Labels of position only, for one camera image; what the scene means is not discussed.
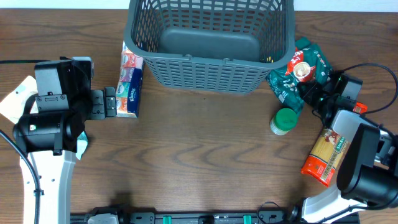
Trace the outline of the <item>orange spaghetti packet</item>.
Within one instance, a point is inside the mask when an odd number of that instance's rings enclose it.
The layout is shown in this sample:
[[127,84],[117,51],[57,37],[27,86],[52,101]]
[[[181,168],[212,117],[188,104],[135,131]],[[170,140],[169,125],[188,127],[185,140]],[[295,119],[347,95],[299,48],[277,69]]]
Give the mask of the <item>orange spaghetti packet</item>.
[[336,167],[344,151],[348,148],[349,142],[330,129],[326,125],[326,121],[323,123],[325,125],[300,172],[314,177],[325,187],[329,187]]

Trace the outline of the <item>green Nescafe coffee bag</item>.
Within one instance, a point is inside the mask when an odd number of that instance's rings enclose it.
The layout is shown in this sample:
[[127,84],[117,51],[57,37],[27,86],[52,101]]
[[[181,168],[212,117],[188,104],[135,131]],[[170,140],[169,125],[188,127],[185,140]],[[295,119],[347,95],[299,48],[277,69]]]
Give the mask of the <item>green Nescafe coffee bag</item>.
[[300,114],[304,101],[300,97],[297,85],[313,80],[324,84],[331,70],[332,66],[319,45],[302,37],[295,42],[295,52],[288,64],[272,70],[266,76],[266,81],[284,107]]

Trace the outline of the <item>green lidded jar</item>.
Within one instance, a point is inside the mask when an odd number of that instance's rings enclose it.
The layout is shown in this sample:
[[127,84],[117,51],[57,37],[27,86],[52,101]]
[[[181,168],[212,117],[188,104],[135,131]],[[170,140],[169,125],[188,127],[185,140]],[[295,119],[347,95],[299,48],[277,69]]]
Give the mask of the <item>green lidded jar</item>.
[[279,136],[287,134],[296,127],[299,116],[290,108],[279,110],[270,121],[271,131]]

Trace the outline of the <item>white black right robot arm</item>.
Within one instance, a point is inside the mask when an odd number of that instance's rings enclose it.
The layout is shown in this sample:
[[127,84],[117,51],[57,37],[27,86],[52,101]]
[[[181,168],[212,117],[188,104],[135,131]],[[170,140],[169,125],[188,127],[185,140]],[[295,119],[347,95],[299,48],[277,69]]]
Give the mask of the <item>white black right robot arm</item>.
[[292,209],[292,222],[342,222],[363,210],[397,206],[397,135],[365,117],[357,101],[362,80],[344,73],[324,84],[300,82],[298,92],[323,124],[301,173],[327,189]]

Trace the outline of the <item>teal packet under arm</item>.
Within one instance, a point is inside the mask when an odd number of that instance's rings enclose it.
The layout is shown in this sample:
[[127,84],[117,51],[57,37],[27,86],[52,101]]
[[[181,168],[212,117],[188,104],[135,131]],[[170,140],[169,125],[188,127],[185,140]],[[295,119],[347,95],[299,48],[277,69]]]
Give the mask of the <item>teal packet under arm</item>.
[[76,158],[78,160],[81,160],[87,147],[88,147],[88,136],[86,135],[86,132],[83,131],[77,138]]

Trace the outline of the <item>Kleenex tissue multipack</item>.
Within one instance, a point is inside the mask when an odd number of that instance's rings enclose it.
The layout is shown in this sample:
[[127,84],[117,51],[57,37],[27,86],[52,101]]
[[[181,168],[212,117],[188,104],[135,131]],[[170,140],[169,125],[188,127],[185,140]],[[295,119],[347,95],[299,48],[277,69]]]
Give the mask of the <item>Kleenex tissue multipack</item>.
[[123,42],[121,67],[116,88],[118,117],[137,118],[141,102],[144,59],[128,49]]

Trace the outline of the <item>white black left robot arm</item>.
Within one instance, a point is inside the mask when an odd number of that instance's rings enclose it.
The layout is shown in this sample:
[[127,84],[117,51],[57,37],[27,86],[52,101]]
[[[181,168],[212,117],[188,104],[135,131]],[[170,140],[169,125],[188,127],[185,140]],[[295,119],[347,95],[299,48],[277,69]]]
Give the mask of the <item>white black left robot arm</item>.
[[14,146],[34,186],[24,187],[24,223],[69,223],[78,137],[88,120],[113,118],[116,90],[91,89],[90,57],[62,57],[34,67],[38,93],[13,129]]

